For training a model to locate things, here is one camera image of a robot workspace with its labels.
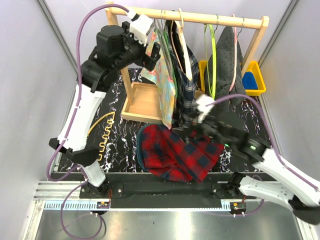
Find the wooden hanger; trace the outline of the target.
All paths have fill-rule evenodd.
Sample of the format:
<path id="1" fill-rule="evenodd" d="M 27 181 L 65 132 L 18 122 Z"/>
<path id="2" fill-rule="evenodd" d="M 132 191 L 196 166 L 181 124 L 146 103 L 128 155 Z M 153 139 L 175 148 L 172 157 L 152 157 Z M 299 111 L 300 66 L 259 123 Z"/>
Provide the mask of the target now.
<path id="1" fill-rule="evenodd" d="M 179 8 L 178 12 L 180 15 L 181 24 L 177 20 L 175 20 L 174 22 L 176 24 L 176 29 L 177 29 L 176 31 L 178 34 L 178 39 L 179 39 L 179 43 L 180 43 L 181 50 L 182 50 L 182 57 L 179 57 L 175 48 L 174 48 L 174 52 L 175 52 L 176 57 L 178 59 L 178 63 L 179 63 L 180 68 L 185 73 L 185 76 L 188 78 L 188 80 L 191 81 L 193 79 L 193 75 L 192 75 L 192 69 L 191 69 L 188 48 L 187 48 L 186 40 L 185 40 L 184 33 L 183 33 L 184 17 L 183 17 L 182 9 Z"/>

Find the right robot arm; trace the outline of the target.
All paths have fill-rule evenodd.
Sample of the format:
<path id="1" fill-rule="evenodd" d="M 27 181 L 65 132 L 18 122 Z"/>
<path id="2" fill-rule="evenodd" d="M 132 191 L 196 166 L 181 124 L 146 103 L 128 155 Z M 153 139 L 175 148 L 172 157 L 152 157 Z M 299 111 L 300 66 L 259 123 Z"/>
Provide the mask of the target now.
<path id="1" fill-rule="evenodd" d="M 200 112 L 191 113 L 187 125 L 188 135 L 209 137 L 227 145 L 241 160 L 263 171 L 277 181 L 277 184 L 234 173 L 227 185 L 228 195 L 261 198 L 291 210 L 302 221 L 320 223 L 320 182 L 307 175 L 284 159 L 275 148 L 257 135 L 244 130 L 244 121 L 233 112 L 217 116 Z"/>

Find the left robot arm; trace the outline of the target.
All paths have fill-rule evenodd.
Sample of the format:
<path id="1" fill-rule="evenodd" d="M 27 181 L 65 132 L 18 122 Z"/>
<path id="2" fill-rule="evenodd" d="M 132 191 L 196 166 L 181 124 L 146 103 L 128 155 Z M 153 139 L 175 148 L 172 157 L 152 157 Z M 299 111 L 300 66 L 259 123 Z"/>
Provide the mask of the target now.
<path id="1" fill-rule="evenodd" d="M 87 135 L 96 111 L 118 73 L 134 63 L 151 71 L 160 58 L 160 45 L 155 43 L 146 54 L 148 35 L 154 28 L 124 22 L 121 26 L 106 25 L 96 35 L 96 46 L 80 66 L 78 84 L 72 102 L 73 110 L 56 138 L 49 140 L 55 153 L 62 153 L 78 167 L 91 184 L 90 192 L 97 198 L 108 193 L 106 176 L 98 163 L 99 149 L 87 147 Z"/>

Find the floral pastel skirt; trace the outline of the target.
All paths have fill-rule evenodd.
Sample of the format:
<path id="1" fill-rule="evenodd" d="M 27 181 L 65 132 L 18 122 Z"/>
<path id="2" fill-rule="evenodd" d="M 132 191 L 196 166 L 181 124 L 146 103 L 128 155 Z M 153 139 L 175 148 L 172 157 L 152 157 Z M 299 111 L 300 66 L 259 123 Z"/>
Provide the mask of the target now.
<path id="1" fill-rule="evenodd" d="M 173 78 L 170 77 L 162 47 L 160 47 L 159 54 L 160 58 L 154 69 L 148 71 L 143 68 L 140 75 L 157 86 L 162 123 L 170 130 L 176 107 L 176 87 Z"/>

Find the red plaid skirt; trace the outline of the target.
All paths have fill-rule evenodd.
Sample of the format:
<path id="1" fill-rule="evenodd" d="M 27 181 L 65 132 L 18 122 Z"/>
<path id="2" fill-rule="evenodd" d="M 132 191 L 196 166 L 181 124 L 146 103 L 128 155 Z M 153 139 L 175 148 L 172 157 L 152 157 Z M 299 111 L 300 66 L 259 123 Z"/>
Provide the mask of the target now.
<path id="1" fill-rule="evenodd" d="M 145 171 L 167 181 L 201 183 L 224 148 L 208 137 L 184 141 L 163 124 L 150 124 L 142 133 Z"/>

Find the cream wavy hanger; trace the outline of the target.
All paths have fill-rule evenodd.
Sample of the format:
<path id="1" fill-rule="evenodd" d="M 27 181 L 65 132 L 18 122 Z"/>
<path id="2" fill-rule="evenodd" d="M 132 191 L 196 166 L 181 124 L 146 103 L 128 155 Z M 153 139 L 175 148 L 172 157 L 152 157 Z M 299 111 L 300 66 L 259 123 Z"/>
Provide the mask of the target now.
<path id="1" fill-rule="evenodd" d="M 89 137 L 90 133 L 92 130 L 102 121 L 106 120 L 106 126 L 104 128 L 104 134 L 102 135 L 103 141 L 99 143 L 99 152 L 98 152 L 98 157 L 97 161 L 100 162 L 103 159 L 103 153 L 105 152 L 106 145 L 108 143 L 108 139 L 112 130 L 112 127 L 115 123 L 115 115 L 116 113 L 114 111 L 106 113 L 102 117 L 100 117 L 88 130 L 87 137 Z"/>

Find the navy plaid skirt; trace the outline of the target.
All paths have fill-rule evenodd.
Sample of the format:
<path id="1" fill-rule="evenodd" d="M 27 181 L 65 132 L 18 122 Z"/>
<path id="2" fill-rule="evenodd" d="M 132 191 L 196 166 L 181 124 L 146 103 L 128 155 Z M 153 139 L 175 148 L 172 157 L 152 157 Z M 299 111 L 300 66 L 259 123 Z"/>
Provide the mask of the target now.
<path id="1" fill-rule="evenodd" d="M 176 23 L 172 20 L 166 20 L 164 25 L 165 31 L 169 35 L 172 33 L 172 37 L 169 37 L 172 53 L 172 60 L 174 64 L 174 72 L 178 89 L 178 97 L 176 99 L 176 107 L 173 112 L 173 124 L 174 128 L 182 127 L 189 123 L 191 118 L 188 116 L 194 111 L 194 101 L 196 98 L 197 82 L 199 78 L 199 64 L 198 61 L 188 47 L 188 55 L 190 59 L 190 66 L 192 71 L 192 80 L 189 81 L 185 73 L 181 69 L 174 48 L 177 52 L 181 51 L 181 45 L 178 38 Z"/>

